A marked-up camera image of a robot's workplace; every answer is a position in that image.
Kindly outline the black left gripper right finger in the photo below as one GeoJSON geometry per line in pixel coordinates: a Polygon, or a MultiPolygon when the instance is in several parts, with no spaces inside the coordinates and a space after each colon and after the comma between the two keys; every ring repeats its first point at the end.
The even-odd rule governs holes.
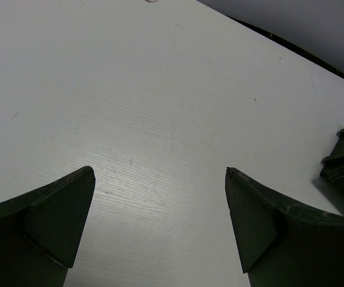
{"type": "Polygon", "coordinates": [[[240,170],[225,191],[251,286],[344,286],[344,216],[272,190],[240,170]]]}

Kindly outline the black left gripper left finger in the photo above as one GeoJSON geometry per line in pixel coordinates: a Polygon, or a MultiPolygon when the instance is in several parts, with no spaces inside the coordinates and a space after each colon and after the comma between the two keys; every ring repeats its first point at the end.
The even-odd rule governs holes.
{"type": "Polygon", "coordinates": [[[63,286],[95,190],[84,166],[0,203],[0,286],[63,286]]]}

